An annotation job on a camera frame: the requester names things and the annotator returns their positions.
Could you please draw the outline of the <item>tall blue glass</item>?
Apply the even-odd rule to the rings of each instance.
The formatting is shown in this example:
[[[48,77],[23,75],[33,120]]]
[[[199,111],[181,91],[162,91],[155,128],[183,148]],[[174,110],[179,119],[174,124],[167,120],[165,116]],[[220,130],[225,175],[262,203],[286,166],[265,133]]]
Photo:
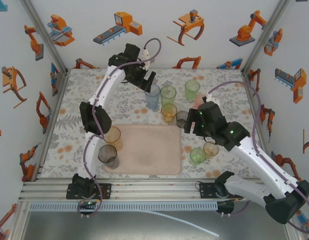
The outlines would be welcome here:
[[[150,92],[145,91],[146,106],[150,110],[156,110],[159,106],[161,89],[158,85],[152,84]]]

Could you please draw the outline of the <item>short orange glass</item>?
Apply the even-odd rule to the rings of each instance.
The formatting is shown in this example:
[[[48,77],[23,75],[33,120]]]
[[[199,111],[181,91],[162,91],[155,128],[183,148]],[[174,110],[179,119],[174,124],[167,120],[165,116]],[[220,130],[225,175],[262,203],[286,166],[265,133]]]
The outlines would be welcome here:
[[[219,147],[213,142],[206,142],[203,145],[203,150],[208,157],[214,157],[219,153]]]
[[[177,107],[172,103],[167,103],[161,108],[161,118],[166,124],[172,124],[178,113]]]

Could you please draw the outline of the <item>tall green glass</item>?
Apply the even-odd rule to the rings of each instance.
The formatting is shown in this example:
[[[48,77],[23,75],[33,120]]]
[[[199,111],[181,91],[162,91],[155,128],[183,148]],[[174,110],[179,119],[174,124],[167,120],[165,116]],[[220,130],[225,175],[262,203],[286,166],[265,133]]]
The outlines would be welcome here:
[[[160,91],[161,105],[174,104],[177,90],[170,85],[163,86]]]

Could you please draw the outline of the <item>short salmon glass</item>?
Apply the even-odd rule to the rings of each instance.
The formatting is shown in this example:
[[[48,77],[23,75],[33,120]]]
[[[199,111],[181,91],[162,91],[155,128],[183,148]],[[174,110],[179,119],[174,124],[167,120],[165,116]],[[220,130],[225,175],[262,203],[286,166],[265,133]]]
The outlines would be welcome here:
[[[205,103],[206,95],[205,94],[198,94],[194,99],[193,108],[197,109],[200,105]]]

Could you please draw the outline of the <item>short green glass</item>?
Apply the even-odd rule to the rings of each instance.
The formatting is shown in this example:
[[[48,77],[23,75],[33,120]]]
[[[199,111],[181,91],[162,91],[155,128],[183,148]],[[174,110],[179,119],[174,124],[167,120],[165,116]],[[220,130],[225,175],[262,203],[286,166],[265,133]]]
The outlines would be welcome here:
[[[206,160],[206,153],[201,148],[193,148],[189,154],[189,157],[189,163],[197,166]]]
[[[196,80],[188,80],[185,83],[185,97],[189,100],[193,100],[200,89],[200,83]]]

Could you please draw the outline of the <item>tall orange glass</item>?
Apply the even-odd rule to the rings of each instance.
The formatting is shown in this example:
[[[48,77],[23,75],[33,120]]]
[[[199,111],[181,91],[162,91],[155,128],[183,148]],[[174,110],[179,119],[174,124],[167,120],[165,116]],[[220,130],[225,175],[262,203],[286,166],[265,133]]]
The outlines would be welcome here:
[[[112,126],[109,131],[104,135],[104,141],[120,151],[123,148],[122,134],[117,126]]]

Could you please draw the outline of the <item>tall grey glass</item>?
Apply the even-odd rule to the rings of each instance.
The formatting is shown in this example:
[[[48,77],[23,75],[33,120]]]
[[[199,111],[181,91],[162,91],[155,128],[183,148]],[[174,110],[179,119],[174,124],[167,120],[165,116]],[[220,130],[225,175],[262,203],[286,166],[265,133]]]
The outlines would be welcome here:
[[[103,145],[98,151],[97,158],[110,169],[116,169],[120,164],[117,149],[113,145]]]

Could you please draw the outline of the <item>pink plastic tray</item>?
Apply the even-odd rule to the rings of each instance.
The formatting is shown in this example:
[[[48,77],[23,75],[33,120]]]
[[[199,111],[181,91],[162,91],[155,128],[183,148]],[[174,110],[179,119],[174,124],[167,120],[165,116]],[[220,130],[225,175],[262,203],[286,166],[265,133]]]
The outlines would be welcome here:
[[[110,174],[177,175],[182,171],[181,130],[173,125],[117,124],[122,149]]]

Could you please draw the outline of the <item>short grey glass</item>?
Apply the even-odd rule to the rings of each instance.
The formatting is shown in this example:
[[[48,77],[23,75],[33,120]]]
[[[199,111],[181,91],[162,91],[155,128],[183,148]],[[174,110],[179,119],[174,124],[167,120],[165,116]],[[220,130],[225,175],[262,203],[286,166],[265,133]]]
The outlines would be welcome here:
[[[181,110],[176,114],[176,124],[180,129],[183,129],[187,119],[188,119],[188,112],[185,110]]]

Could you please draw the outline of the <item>floral table cover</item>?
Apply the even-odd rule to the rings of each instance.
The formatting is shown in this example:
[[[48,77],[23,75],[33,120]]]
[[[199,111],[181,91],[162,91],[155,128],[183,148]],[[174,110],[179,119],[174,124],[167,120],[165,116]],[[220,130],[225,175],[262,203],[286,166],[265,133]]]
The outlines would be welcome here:
[[[188,111],[194,101],[185,97],[185,83],[196,80],[199,92],[208,91],[220,102],[220,110],[227,122],[239,122],[241,105],[244,105],[245,92],[240,87],[242,76],[239,70],[226,69],[157,69],[153,80],[159,87],[172,86],[176,89],[174,105],[178,111]],[[59,115],[53,131],[51,143],[42,169],[42,178],[72,178],[77,173],[83,159],[85,130],[80,114],[81,102],[88,101],[98,89],[106,72],[103,69],[74,69],[71,71]],[[162,120],[161,108],[147,107],[143,90],[130,83],[118,84],[106,107],[112,125],[170,125]],[[190,164],[190,152],[202,149],[211,138],[202,138],[181,131],[182,169],[177,175],[116,174],[104,170],[104,164],[96,161],[96,176],[99,179],[215,179],[225,171],[239,175],[244,166],[239,157],[219,147],[216,156],[206,157],[199,164]]]

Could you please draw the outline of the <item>grey metal corner plate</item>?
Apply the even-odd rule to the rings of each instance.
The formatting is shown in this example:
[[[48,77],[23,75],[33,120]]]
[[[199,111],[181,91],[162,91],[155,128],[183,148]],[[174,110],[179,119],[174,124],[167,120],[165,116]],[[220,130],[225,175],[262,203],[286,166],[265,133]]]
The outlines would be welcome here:
[[[65,74],[62,74],[61,72],[50,72],[50,84],[52,88],[51,93],[53,97],[58,94],[59,88],[67,75],[67,72],[65,72]]]

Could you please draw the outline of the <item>black round cover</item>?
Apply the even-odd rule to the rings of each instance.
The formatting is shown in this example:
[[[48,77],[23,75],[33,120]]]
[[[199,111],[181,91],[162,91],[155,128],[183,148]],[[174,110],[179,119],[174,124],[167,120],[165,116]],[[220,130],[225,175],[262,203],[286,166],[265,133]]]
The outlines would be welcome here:
[[[231,215],[234,208],[235,204],[233,200],[218,201],[216,212],[221,215]]]

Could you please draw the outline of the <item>small circuit board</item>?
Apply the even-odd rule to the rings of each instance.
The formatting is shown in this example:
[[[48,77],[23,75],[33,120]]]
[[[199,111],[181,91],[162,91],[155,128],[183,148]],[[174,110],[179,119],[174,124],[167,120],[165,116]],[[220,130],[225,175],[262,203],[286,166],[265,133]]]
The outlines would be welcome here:
[[[84,215],[92,214],[96,210],[96,205],[95,201],[80,201],[78,203],[78,211]]]

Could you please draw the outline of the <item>grey metal shelf panel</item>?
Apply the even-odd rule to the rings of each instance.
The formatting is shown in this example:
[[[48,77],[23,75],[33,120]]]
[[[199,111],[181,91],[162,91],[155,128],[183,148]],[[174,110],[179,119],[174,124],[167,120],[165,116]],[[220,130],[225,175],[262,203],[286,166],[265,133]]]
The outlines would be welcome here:
[[[103,212],[81,219],[74,212],[31,212],[22,240],[288,240],[284,226],[257,207],[221,218],[211,211]]]

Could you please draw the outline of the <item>aluminium side rail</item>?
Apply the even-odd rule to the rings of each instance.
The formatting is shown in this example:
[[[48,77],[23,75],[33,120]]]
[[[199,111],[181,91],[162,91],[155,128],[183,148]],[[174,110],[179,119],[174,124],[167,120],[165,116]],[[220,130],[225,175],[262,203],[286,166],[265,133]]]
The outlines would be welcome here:
[[[44,164],[45,164],[46,157],[47,157],[47,154],[48,154],[48,151],[49,151],[49,148],[50,148],[52,136],[53,136],[53,133],[54,133],[54,129],[55,129],[55,126],[56,126],[56,122],[57,122],[57,119],[58,119],[59,110],[61,108],[63,97],[64,97],[66,89],[67,89],[67,84],[68,84],[70,73],[71,73],[71,70],[68,70],[67,73],[62,77],[59,92],[57,94],[56,104],[54,106],[54,110],[53,110],[53,113],[51,115],[51,119],[50,119],[50,122],[48,124],[48,127],[47,127],[46,137],[45,137],[44,142],[43,142],[42,150],[41,150],[41,153],[40,153],[40,158],[37,160],[37,162],[35,164],[35,169],[34,169],[34,172],[33,172],[33,175],[32,175],[32,179],[31,179],[32,182],[35,182],[38,178],[40,178],[40,176],[38,176],[40,169],[42,169]]]
[[[244,105],[241,105],[239,111],[240,118],[239,122],[249,131],[250,136],[252,136],[253,125],[255,120],[257,120],[256,129],[254,131],[256,137],[256,143],[259,147],[263,149],[266,154],[270,153],[270,145],[268,143],[269,137],[264,133],[263,124],[261,123],[260,117],[257,116],[258,110],[258,100],[253,96],[254,91],[246,86],[246,79],[242,77],[243,84],[240,83],[241,91],[244,91],[245,100],[243,101]],[[240,165],[243,165],[243,170],[239,170],[239,175],[245,179],[254,179],[261,181],[261,178],[256,173],[255,170],[248,163],[243,160],[241,157],[238,158]]]

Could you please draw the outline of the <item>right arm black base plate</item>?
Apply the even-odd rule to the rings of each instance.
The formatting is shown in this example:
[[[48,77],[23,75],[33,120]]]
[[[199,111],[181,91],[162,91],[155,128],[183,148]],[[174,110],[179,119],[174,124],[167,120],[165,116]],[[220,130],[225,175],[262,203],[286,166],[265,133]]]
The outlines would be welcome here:
[[[219,193],[214,182],[199,182],[196,188],[199,191],[201,199],[243,199],[242,196],[231,194],[227,191]]]

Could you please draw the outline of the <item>aluminium frame rail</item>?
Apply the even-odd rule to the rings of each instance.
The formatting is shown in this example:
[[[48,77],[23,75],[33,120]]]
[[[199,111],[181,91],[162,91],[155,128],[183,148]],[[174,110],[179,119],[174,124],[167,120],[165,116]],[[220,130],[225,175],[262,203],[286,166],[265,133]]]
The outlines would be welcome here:
[[[134,201],[199,201],[198,182],[213,183],[214,179],[199,178],[99,178],[99,184],[111,184],[110,200]],[[65,202],[70,178],[40,178],[25,182],[19,202]]]

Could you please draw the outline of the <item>aluminium frame post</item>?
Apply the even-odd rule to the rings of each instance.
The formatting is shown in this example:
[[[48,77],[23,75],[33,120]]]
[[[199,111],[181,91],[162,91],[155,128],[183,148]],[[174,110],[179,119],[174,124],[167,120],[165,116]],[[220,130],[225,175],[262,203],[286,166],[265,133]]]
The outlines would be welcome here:
[[[61,73],[66,76],[68,73],[68,69],[65,66],[60,54],[58,53],[57,49],[55,48],[55,44],[51,40],[48,31],[46,30],[43,21],[40,18],[40,15],[34,8],[31,0],[19,0],[22,7],[26,11],[26,14],[30,18],[32,24],[34,25],[35,29],[37,30],[38,34],[40,35],[44,45],[48,49],[49,53],[51,54],[56,66],[61,71]]]
[[[291,2],[292,0],[279,0],[272,15],[269,18],[269,21],[264,27],[262,34],[257,40],[255,47],[253,48],[250,56],[248,57],[246,64],[244,65],[241,71],[241,73],[244,76],[246,76],[250,72],[254,62],[258,58],[259,54],[262,52],[263,47],[266,45],[266,42],[268,41],[270,34],[274,31],[275,26],[277,25],[278,21],[280,20],[286,8],[289,6]]]

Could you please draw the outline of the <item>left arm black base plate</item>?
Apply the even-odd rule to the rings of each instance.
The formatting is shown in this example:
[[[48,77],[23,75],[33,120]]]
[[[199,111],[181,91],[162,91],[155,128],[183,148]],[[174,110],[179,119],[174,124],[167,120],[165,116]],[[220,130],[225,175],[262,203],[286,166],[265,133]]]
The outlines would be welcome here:
[[[102,193],[102,199],[108,200],[111,197],[111,189],[112,185],[110,183],[99,184]],[[100,200],[100,191],[97,186],[95,186],[92,190],[83,190],[76,186],[74,183],[70,183],[68,185],[66,196],[67,200],[84,200],[84,199],[92,199],[92,200]]]

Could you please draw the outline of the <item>aluminium frame leg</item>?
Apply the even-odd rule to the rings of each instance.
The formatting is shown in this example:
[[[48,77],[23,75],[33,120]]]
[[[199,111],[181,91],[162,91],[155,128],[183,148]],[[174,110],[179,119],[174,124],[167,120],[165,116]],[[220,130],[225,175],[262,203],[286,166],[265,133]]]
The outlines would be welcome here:
[[[301,228],[302,225],[297,217],[297,215],[295,214],[290,221],[296,225],[298,228]],[[283,225],[283,230],[284,230],[284,240],[307,240],[307,235],[302,233],[301,231],[295,229],[293,226],[291,226],[290,224],[285,224]]]
[[[18,202],[16,210],[12,216],[10,232],[7,240],[22,240],[29,214],[29,203]]]

